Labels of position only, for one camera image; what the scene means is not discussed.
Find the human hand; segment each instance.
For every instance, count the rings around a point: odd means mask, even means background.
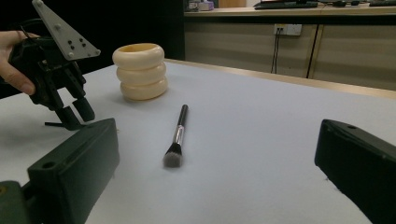
[[[4,81],[19,91],[28,95],[35,93],[35,85],[17,68],[8,63],[9,54],[14,45],[27,38],[22,31],[3,31],[0,32],[0,76]]]

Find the cream ring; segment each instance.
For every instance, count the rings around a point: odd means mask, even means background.
[[[151,43],[132,44],[113,52],[113,63],[124,70],[143,70],[155,67],[164,59],[163,48]]]
[[[163,94],[168,87],[168,80],[162,80],[146,86],[132,86],[121,82],[120,89],[122,95],[130,100],[149,100]]]
[[[133,86],[144,86],[158,82],[165,76],[165,63],[145,70],[123,70],[117,68],[117,78],[120,82]]]

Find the makeup brush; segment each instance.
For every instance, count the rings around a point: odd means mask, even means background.
[[[180,167],[182,162],[181,143],[183,142],[184,123],[186,122],[187,110],[189,107],[183,105],[181,107],[180,116],[174,135],[172,145],[163,156],[163,165],[165,167]]]

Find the white table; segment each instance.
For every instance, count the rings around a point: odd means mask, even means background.
[[[335,119],[396,144],[395,92],[166,66],[167,92],[144,102],[123,99],[115,66],[85,75],[96,120],[115,118],[120,142],[120,166],[87,223],[370,223],[314,164],[318,131]],[[184,164],[165,169],[183,104]],[[0,180],[22,185],[26,169],[74,133],[44,126],[55,113],[22,94],[0,101],[0,119]]]

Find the wall outlet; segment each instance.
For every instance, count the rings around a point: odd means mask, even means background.
[[[286,35],[300,35],[303,26],[301,24],[288,24]]]
[[[279,23],[275,24],[274,35],[276,34],[285,35],[287,31],[288,31],[287,24],[279,24]]]
[[[300,35],[303,26],[301,24],[280,24],[276,23],[274,27],[274,35]]]

